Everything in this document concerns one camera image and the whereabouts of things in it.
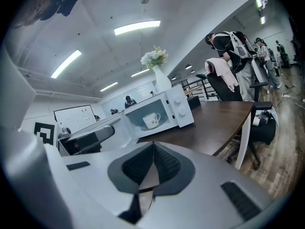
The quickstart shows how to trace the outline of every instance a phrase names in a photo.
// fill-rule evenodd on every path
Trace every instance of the gray pants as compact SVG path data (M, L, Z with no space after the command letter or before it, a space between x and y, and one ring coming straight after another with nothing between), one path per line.
M271 86L278 87L281 82L279 78L276 76L275 71L273 70L273 64L271 60L267 60L265 65L268 70L268 76L270 78Z
M240 86L240 94L244 101L254 101L254 88L250 88L254 84L254 70L249 60L243 70L236 74L238 84Z

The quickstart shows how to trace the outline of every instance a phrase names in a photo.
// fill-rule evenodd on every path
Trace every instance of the flower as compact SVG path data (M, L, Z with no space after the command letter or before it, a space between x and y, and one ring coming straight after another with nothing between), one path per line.
M142 58L141 63L146 65L148 69L153 68L156 65L162 65L166 63L166 58L168 54L165 54L166 51L162 51L160 47L154 47L155 50L147 52Z

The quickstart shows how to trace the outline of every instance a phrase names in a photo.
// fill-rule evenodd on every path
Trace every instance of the pink towel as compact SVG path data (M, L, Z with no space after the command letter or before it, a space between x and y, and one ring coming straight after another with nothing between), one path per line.
M228 88L234 92L234 87L238 86L238 82L232 74L227 62L224 59L217 58L211 58L206 61L210 61L214 65L217 76L221 76ZM205 69L208 74L211 73L207 62L205 62Z

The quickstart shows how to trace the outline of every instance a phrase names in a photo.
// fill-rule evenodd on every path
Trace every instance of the table top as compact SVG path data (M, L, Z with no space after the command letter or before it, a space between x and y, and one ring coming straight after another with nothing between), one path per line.
M185 95L190 94L190 93L192 93L193 91L199 90L199 89L201 89L201 88L202 88L202 86L196 86L196 87L192 87L192 88L186 89L186 90L184 90L184 94L185 94Z
M142 137L138 142L160 141L217 155L238 133L252 107L252 102L203 102L192 110L193 124Z

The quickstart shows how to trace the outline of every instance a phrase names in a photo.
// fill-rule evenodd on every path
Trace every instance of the mug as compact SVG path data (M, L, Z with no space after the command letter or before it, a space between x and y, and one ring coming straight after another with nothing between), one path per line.
M159 113L151 113L143 117L143 121L148 129L153 129L158 126L161 115Z

